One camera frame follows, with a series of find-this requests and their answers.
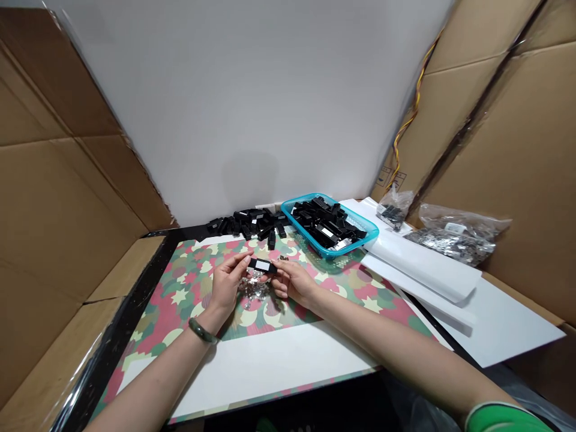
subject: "green sleeve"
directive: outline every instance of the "green sleeve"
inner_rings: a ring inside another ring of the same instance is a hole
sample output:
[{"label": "green sleeve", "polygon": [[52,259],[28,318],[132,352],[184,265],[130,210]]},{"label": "green sleeve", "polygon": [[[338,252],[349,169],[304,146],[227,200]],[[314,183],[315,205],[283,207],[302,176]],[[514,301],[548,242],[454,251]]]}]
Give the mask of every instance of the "green sleeve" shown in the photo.
[{"label": "green sleeve", "polygon": [[551,432],[539,418],[522,408],[501,402],[489,402],[475,407],[466,420],[466,432],[527,431]]}]

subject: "cardboard panel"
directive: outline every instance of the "cardboard panel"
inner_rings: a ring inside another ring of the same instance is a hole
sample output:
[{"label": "cardboard panel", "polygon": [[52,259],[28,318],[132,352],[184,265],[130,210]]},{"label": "cardboard panel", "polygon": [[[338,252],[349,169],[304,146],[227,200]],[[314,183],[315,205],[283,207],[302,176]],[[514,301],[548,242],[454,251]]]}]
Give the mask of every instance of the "cardboard panel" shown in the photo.
[{"label": "cardboard panel", "polygon": [[0,412],[0,430],[50,430],[121,302],[111,299],[80,308]]},{"label": "cardboard panel", "polygon": [[539,0],[461,0],[428,63],[428,74],[504,54]]},{"label": "cardboard panel", "polygon": [[576,41],[576,2],[548,0],[519,52]]},{"label": "cardboard panel", "polygon": [[66,136],[3,50],[0,50],[0,100],[0,146]]},{"label": "cardboard panel", "polygon": [[514,372],[554,405],[576,417],[576,329],[560,326],[566,337],[506,361]]},{"label": "cardboard panel", "polygon": [[576,323],[576,43],[515,58],[482,124],[424,202],[512,218],[484,268]]},{"label": "cardboard panel", "polygon": [[73,135],[121,134],[71,41],[47,10],[0,8],[0,39]]},{"label": "cardboard panel", "polygon": [[80,302],[146,232],[73,139],[0,148],[0,202],[0,258]]},{"label": "cardboard panel", "polygon": [[164,239],[159,236],[137,240],[87,301],[127,296]]},{"label": "cardboard panel", "polygon": [[[418,191],[490,81],[501,57],[424,77],[420,110],[400,140],[397,190]],[[391,152],[370,196],[379,201],[396,160]]]},{"label": "cardboard panel", "polygon": [[86,137],[82,142],[149,231],[173,227],[170,212],[124,137]]},{"label": "cardboard panel", "polygon": [[0,407],[24,381],[81,303],[0,259]]}]

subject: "yellow cable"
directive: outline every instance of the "yellow cable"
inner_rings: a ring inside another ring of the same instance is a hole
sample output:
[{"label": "yellow cable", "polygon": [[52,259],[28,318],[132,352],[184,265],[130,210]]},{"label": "yellow cable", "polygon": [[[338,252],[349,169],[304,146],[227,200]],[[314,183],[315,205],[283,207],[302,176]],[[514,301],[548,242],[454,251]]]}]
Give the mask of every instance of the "yellow cable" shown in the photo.
[{"label": "yellow cable", "polygon": [[396,169],[392,174],[390,183],[388,184],[388,186],[386,186],[385,193],[388,192],[388,190],[392,187],[392,185],[394,184],[394,180],[396,180],[396,176],[398,175],[398,171],[400,171],[400,155],[398,154],[398,142],[400,141],[400,138],[402,137],[406,129],[408,129],[408,126],[410,126],[410,124],[416,118],[416,114],[418,114],[418,107],[420,105],[420,86],[422,85],[422,78],[424,78],[424,71],[426,70],[426,64],[428,62],[428,58],[432,54],[432,51],[434,51],[434,48],[436,47],[436,44],[438,43],[438,40],[440,39],[440,36],[442,35],[443,31],[444,29],[440,30],[440,33],[438,33],[438,36],[434,40],[434,43],[430,46],[428,52],[424,56],[424,60],[422,61],[422,70],[420,71],[420,76],[418,77],[418,81],[416,82],[416,97],[414,99],[414,105],[412,107],[412,115],[410,116],[410,119],[402,125],[400,130],[398,130],[396,138],[394,139],[393,147],[394,147],[394,157],[396,158]]}]

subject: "green bracelet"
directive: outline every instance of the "green bracelet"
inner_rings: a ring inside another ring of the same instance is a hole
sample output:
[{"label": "green bracelet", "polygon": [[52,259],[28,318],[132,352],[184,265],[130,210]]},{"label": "green bracelet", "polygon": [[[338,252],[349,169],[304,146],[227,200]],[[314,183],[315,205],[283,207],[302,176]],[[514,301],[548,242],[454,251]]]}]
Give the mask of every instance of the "green bracelet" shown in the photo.
[{"label": "green bracelet", "polygon": [[198,321],[196,321],[194,318],[190,318],[190,320],[188,321],[188,326],[204,342],[208,342],[209,344],[216,345],[218,343],[218,341],[220,340],[216,336],[211,335],[206,330],[204,330],[204,327],[202,327],[200,324],[198,324]]}]

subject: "plastic container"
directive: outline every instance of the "plastic container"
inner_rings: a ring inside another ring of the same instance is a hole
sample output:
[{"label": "plastic container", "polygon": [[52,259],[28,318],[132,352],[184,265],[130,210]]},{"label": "plastic container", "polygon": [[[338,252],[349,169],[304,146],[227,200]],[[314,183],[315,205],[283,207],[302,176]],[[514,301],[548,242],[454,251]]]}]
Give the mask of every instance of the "plastic container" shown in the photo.
[{"label": "plastic container", "polygon": [[302,225],[300,225],[298,222],[296,222],[296,219],[294,219],[294,216],[292,216],[292,214],[291,214],[292,209],[294,208],[294,204],[296,204],[298,202],[311,201],[312,199],[314,199],[316,197],[322,197],[324,199],[324,201],[330,205],[334,205],[337,203],[337,201],[334,201],[332,198],[330,198],[329,196],[326,196],[324,194],[311,193],[308,195],[304,195],[304,196],[301,196],[298,198],[294,198],[294,199],[285,201],[282,203],[280,208],[281,208],[282,212],[288,217],[288,219],[290,220],[290,223],[292,225],[294,225],[296,227],[296,229],[298,230],[298,232],[300,234],[302,234],[306,238],[306,240],[308,240],[310,242],[310,244],[312,245],[314,250],[316,250],[316,252],[318,252],[318,254],[322,258],[334,259],[338,256],[347,254],[348,252],[353,251],[354,249],[359,248],[363,244],[366,244],[369,241],[372,241],[378,237],[378,234],[380,232],[379,232],[378,227],[376,225],[374,225],[369,220],[363,218],[359,214],[354,213],[352,210],[350,210],[344,206],[341,206],[341,209],[344,210],[346,212],[346,214],[348,215],[348,218],[346,221],[349,224],[352,224],[352,225],[356,226],[357,228],[360,228],[361,230],[366,231],[366,237],[364,237],[363,239],[358,240],[357,242],[352,243],[352,244],[350,244],[350,245],[346,246],[345,248],[342,248],[338,251],[331,251],[331,250],[328,250],[328,249],[320,246],[320,244],[316,241],[316,239],[314,239],[308,233],[308,231],[306,231],[306,228],[304,228]]}]

